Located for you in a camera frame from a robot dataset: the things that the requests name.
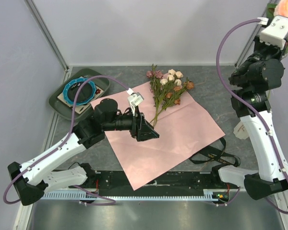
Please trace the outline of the orange dried flower spray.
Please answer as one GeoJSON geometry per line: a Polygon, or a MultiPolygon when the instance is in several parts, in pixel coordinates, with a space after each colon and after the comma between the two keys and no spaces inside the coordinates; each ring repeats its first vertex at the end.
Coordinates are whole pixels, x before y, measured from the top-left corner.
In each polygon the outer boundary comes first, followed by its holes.
{"type": "Polygon", "coordinates": [[[174,79],[173,81],[169,81],[168,79],[162,79],[160,81],[162,84],[162,90],[160,95],[160,105],[155,107],[155,115],[154,118],[150,121],[150,123],[155,127],[158,121],[159,115],[166,111],[169,107],[173,107],[175,105],[180,105],[181,96],[193,89],[195,87],[194,82],[190,81],[188,78],[185,82],[182,82],[180,79],[174,79]]]}

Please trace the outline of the cream rosebud spray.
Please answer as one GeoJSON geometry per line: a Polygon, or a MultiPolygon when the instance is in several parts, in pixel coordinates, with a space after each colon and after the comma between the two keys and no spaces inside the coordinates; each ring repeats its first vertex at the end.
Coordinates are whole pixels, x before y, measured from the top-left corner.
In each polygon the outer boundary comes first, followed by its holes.
{"type": "Polygon", "coordinates": [[[161,71],[155,70],[153,66],[146,76],[150,80],[150,92],[153,94],[155,107],[155,115],[150,123],[155,126],[161,112],[166,111],[168,107],[180,104],[180,96],[185,92],[181,80],[183,74],[173,69],[170,69],[167,74],[163,74],[161,71]]]}

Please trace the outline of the black ribbon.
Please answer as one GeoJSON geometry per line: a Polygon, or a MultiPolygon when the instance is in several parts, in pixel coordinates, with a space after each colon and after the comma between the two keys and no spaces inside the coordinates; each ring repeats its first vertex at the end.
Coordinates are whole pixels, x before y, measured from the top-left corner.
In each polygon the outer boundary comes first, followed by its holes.
{"type": "Polygon", "coordinates": [[[232,165],[234,167],[239,167],[240,166],[240,158],[236,155],[233,154],[229,154],[227,152],[225,152],[226,150],[226,146],[227,146],[227,142],[224,138],[220,138],[219,141],[221,142],[221,144],[223,145],[223,148],[217,149],[211,145],[208,145],[206,147],[204,147],[203,149],[201,149],[200,151],[196,152],[195,154],[193,154],[191,157],[189,157],[189,160],[193,163],[193,164],[203,164],[203,163],[208,163],[208,162],[213,162],[213,161],[217,161],[219,162],[221,165],[232,165]],[[203,155],[205,157],[207,157],[207,160],[194,160],[193,157],[195,157],[196,155],[203,155]],[[223,157],[229,157],[229,158],[233,158],[234,159],[234,163],[231,163],[225,159],[223,159],[223,157]]]}

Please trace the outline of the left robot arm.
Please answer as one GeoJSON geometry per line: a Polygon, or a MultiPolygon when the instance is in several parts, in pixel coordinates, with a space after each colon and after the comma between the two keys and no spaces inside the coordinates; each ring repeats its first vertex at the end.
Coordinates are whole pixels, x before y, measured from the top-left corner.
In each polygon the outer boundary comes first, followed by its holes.
{"type": "Polygon", "coordinates": [[[78,122],[51,148],[27,162],[13,162],[8,166],[19,202],[28,206],[48,192],[69,186],[92,188],[96,177],[88,163],[59,172],[55,169],[102,141],[107,131],[129,131],[138,142],[159,138],[137,106],[131,105],[122,113],[115,100],[103,99],[94,107],[92,116],[78,122]]]}

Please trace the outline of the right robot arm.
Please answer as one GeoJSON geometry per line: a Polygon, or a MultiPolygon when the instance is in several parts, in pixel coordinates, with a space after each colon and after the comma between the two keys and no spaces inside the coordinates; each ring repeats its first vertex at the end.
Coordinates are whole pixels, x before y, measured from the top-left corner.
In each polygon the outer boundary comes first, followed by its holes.
{"type": "Polygon", "coordinates": [[[216,70],[225,89],[231,94],[231,104],[250,137],[258,163],[258,171],[225,166],[210,176],[214,188],[230,182],[246,189],[248,195],[259,200],[288,190],[288,161],[274,130],[272,110],[266,91],[278,88],[284,67],[281,49],[255,42],[255,51],[230,76],[232,90],[225,83],[220,70],[220,55],[226,35],[216,53],[216,70]]]}

